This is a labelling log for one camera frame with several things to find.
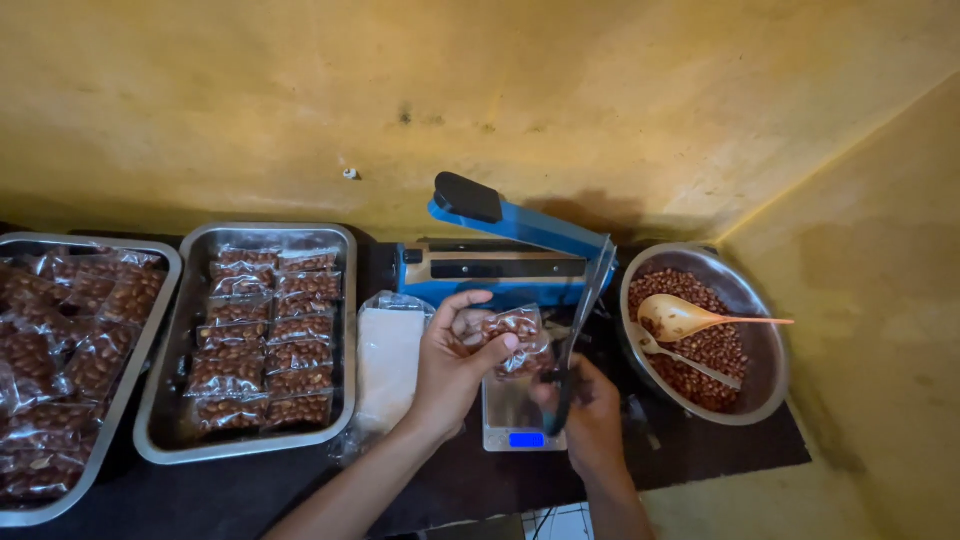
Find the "yellow wall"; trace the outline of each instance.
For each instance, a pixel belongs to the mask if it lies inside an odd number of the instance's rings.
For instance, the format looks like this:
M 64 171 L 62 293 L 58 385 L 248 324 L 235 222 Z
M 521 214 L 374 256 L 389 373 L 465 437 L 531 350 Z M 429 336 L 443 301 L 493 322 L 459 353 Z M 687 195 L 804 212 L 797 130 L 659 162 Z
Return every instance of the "yellow wall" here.
M 936 0 L 4 2 L 0 217 L 450 233 L 423 206 L 451 170 L 596 229 L 711 236 L 956 71 L 957 14 Z
M 815 461 L 649 494 L 664 538 L 957 538 L 958 204 L 960 74 L 725 238 Z

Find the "blue heat sealer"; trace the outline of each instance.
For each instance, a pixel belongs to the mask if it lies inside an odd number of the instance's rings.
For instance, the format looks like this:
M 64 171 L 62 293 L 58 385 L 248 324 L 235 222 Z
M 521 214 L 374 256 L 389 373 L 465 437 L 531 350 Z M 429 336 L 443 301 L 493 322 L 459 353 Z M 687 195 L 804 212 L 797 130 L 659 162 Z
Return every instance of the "blue heat sealer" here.
M 469 289 L 492 291 L 485 306 L 505 310 L 527 304 L 576 306 L 588 262 L 607 237 L 562 219 L 502 200 L 495 189 L 443 172 L 427 211 L 435 219 L 494 240 L 429 240 L 401 244 L 397 290 L 439 306 Z M 614 264 L 603 281 L 610 283 Z

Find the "dark table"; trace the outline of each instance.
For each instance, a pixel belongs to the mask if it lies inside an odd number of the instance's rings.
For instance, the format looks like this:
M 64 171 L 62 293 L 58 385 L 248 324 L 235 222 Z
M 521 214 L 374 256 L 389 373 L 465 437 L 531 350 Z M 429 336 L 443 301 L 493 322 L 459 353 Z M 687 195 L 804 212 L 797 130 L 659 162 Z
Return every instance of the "dark table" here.
M 396 245 L 357 236 L 357 299 L 362 302 L 393 286 Z M 180 245 L 176 237 L 150 239 Z M 638 251 L 621 248 L 621 271 L 602 299 L 611 318 L 590 316 L 584 328 L 589 343 L 583 346 L 624 399 L 630 395 L 639 399 L 649 429 L 661 443 L 654 451 L 641 426 L 625 420 L 625 454 L 637 489 L 809 462 L 787 405 L 759 424 L 730 428 L 690 417 L 643 385 L 615 329 L 622 268 Z M 143 380 L 132 404 L 139 402 L 142 385 Z M 256 538 L 339 472 L 329 457 L 332 442 L 203 463 L 154 465 L 132 444 L 136 409 L 131 405 L 126 411 L 97 483 L 73 508 L 36 527 L 0 529 L 0 538 Z M 372 536 L 586 499 L 566 453 L 485 452 L 481 422 L 478 399 L 467 417 L 466 433 L 445 443 L 424 465 L 373 526 Z

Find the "blue display screen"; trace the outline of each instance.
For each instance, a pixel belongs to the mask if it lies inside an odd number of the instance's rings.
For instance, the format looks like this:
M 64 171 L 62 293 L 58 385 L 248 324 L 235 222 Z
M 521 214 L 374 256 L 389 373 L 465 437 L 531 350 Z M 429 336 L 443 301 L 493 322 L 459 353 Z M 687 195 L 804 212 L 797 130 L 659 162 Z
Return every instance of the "blue display screen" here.
M 511 433 L 512 448 L 540 448 L 543 446 L 543 433 Z

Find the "hand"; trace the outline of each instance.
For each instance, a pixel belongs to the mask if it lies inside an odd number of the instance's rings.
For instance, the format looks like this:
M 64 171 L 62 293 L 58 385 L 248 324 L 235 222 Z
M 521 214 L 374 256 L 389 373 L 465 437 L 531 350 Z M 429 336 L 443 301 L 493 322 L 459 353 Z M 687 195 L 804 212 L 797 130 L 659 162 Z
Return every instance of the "hand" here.
M 489 311 L 467 309 L 493 298 L 490 291 L 471 290 L 455 294 L 440 305 L 433 321 L 420 340 L 420 368 L 417 393 L 403 422 L 426 430 L 437 442 L 444 442 L 460 431 L 484 375 L 493 366 L 512 355 L 519 342 L 505 333 L 475 354 L 464 340 Z
M 581 382 L 564 428 L 570 464 L 584 483 L 620 481 L 627 470 L 620 393 L 585 356 L 574 354 L 571 360 L 573 375 L 579 371 Z M 559 390 L 553 384 L 535 382 L 530 385 L 530 398 L 542 410 L 556 412 Z

